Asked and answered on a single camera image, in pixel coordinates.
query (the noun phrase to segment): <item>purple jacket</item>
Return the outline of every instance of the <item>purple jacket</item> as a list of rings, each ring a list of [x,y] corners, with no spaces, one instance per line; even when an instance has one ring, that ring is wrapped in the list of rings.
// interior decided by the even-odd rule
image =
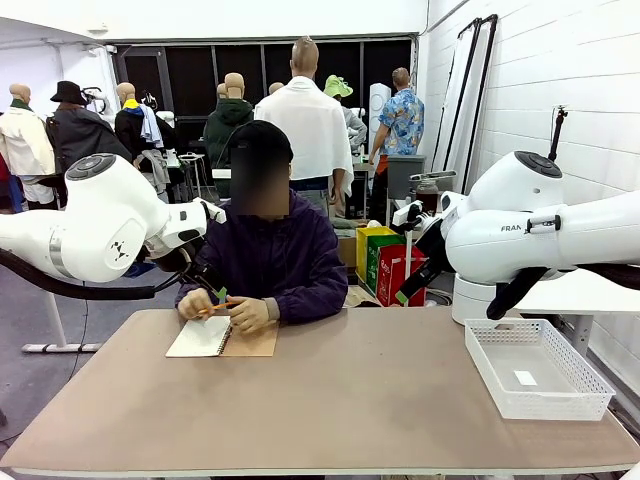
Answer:
[[[338,257],[338,238],[329,218],[295,192],[289,215],[267,222],[235,215],[210,222],[196,263],[210,265],[224,279],[229,295],[275,298],[280,320],[304,323],[334,315],[347,296],[347,271]],[[184,284],[176,305],[187,292]]]

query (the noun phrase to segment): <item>black jacket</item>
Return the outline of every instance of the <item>black jacket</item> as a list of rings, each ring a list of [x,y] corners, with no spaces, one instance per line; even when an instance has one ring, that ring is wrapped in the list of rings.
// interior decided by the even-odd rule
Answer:
[[[136,110],[120,110],[116,114],[116,135],[118,140],[127,147],[133,159],[140,155],[143,150],[156,148],[153,143],[147,143],[144,138],[140,137],[143,121],[144,114],[142,111],[138,113]],[[175,148],[176,135],[171,125],[157,115],[156,122],[158,122],[158,129],[160,130],[160,135],[162,135],[164,148]]]
[[[95,153],[114,153],[131,161],[131,154],[111,126],[97,113],[84,108],[56,110],[47,118],[45,130],[56,155],[59,173]]]

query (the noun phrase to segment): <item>red bag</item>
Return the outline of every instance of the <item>red bag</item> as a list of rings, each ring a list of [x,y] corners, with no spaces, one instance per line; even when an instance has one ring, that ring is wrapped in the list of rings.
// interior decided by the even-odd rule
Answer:
[[[401,305],[396,299],[396,293],[398,293],[400,286],[404,282],[405,255],[405,245],[380,247],[376,297],[383,307],[388,307],[394,303]],[[415,272],[427,260],[417,247],[413,247],[411,257],[411,273]],[[426,288],[418,290],[409,300],[409,306],[424,307],[426,293]]]

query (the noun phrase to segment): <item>hand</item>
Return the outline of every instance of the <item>hand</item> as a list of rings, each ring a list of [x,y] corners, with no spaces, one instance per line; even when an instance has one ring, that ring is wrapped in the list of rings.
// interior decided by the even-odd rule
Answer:
[[[228,297],[231,303],[237,303],[229,310],[231,323],[240,333],[253,333],[276,323],[269,319],[267,302],[247,297]]]
[[[198,288],[197,290],[191,290],[187,295],[178,303],[178,313],[186,320],[199,317],[200,310],[207,310],[213,307],[209,293],[204,288]]]

